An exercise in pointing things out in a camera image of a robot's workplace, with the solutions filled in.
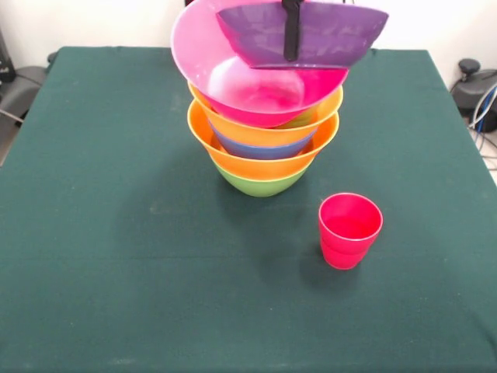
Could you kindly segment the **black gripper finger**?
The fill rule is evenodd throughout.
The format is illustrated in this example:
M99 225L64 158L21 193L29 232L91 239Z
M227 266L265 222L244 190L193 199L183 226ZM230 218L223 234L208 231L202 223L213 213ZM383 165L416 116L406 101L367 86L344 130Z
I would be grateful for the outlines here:
M300 45L301 1L282 0L281 5L287 15L284 26L283 56L287 61L296 61Z

